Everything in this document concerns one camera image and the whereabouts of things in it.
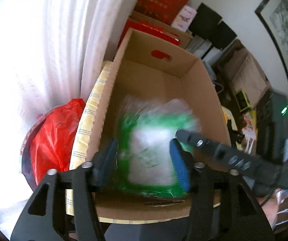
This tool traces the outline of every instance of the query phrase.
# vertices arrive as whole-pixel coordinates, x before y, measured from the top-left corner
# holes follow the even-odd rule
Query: red plastic bag
[[[138,0],[134,10],[171,25],[189,0]]]
[[[54,109],[32,140],[30,160],[37,184],[51,168],[58,172],[69,170],[71,150],[84,108],[83,99],[72,99]]]

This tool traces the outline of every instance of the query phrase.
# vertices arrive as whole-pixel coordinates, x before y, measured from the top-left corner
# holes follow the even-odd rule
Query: green light
[[[287,110],[288,110],[288,105],[281,111],[282,116],[284,116]]]

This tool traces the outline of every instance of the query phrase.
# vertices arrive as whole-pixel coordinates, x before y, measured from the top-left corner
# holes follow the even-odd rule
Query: silver screw
[[[205,168],[205,164],[202,162],[195,162],[194,167],[196,168]]]
[[[197,147],[200,147],[202,144],[203,144],[203,141],[200,139],[200,140],[197,142],[196,146],[197,146]]]
[[[47,171],[47,174],[52,176],[55,175],[57,173],[57,169],[55,168],[51,168],[50,170]]]
[[[229,173],[232,175],[232,176],[238,176],[240,173],[236,170],[236,169],[231,169],[229,171]]]
[[[91,161],[86,161],[82,164],[82,168],[91,168],[93,163]]]

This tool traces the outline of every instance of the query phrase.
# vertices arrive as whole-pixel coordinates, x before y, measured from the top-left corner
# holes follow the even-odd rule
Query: brown cardboard package
[[[181,30],[175,29],[172,26],[167,25],[166,23],[162,23],[159,20],[153,19],[149,16],[146,16],[144,14],[141,14],[135,11],[132,12],[129,18],[137,22],[145,21],[157,27],[162,27],[164,32],[167,32],[167,34],[170,34],[172,37],[179,39],[180,40],[179,47],[184,48],[184,49],[188,46],[188,44],[193,39],[193,36],[191,36],[187,32],[183,32]]]
[[[168,54],[169,60],[154,58],[151,56],[154,50]],[[176,45],[130,29],[119,47],[106,81],[86,160],[92,160],[100,139],[104,144],[106,138],[113,137],[116,115],[126,95],[161,102],[184,99],[199,118],[204,136],[229,143],[220,102],[202,61]],[[195,153],[195,157],[196,160],[207,161],[198,153]],[[98,193],[95,199],[100,221],[126,224],[185,217],[191,204],[189,196],[166,206],[160,205],[158,199],[120,192]]]

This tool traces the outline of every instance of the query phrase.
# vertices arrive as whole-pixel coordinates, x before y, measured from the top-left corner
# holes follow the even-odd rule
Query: white curtain
[[[24,136],[40,114],[88,98],[135,2],[0,0],[0,211],[8,209],[0,229],[7,237],[31,195],[18,174]]]

